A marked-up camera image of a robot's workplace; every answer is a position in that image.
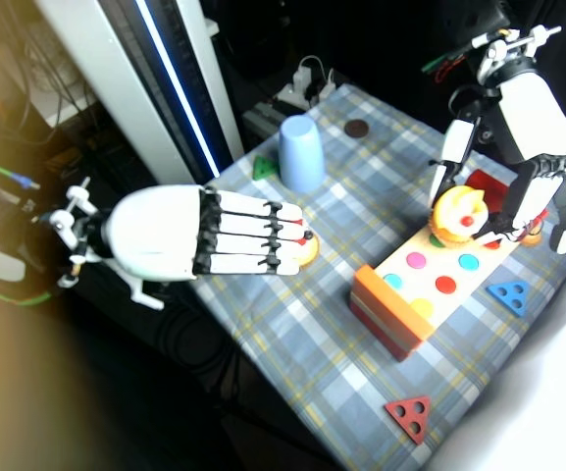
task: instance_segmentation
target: red wire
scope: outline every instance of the red wire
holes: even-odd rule
[[[441,67],[437,70],[434,82],[436,84],[442,83],[446,79],[446,77],[448,77],[448,74],[450,74],[450,71],[452,71],[455,67],[457,67],[459,64],[461,64],[465,59],[466,59],[466,56],[461,56],[456,61],[454,61],[452,64],[450,64],[448,62],[444,62],[441,65]]]

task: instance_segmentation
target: blue dot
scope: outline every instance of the blue dot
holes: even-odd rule
[[[394,289],[401,289],[402,288],[402,279],[395,275],[394,273],[390,273],[385,275],[383,279],[387,282]]]
[[[479,259],[474,255],[466,253],[459,257],[459,265],[461,265],[461,268],[464,270],[474,272],[479,269]]]

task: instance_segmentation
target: red triangle block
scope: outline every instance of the red triangle block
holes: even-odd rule
[[[427,418],[431,411],[430,397],[423,395],[390,402],[385,406],[385,410],[416,445],[422,444],[427,433]]]

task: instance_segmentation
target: red cherry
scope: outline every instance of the red cherry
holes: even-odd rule
[[[463,218],[461,218],[461,225],[462,226],[469,228],[473,224],[475,224],[475,220],[472,218],[472,216],[464,216]]]

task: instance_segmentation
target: tablecloth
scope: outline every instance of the tablecloth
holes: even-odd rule
[[[319,258],[295,277],[210,277],[193,288],[343,466],[415,469],[457,425],[563,283],[566,255],[547,243],[519,247],[488,282],[528,282],[526,317],[515,317],[481,286],[398,363],[352,314],[348,296],[359,267],[378,265],[426,224],[435,171],[429,161],[438,158],[443,135],[349,85],[308,115],[318,124],[326,154],[321,187],[298,194],[276,176],[251,180],[256,155],[276,157],[277,136],[212,186],[300,205],[320,239]],[[346,135],[351,119],[366,121],[369,134]],[[476,169],[504,183],[515,177],[475,153],[464,181]],[[544,224],[546,241],[554,221],[555,214]],[[384,405],[420,395],[428,395],[432,407],[424,443],[415,446]]]

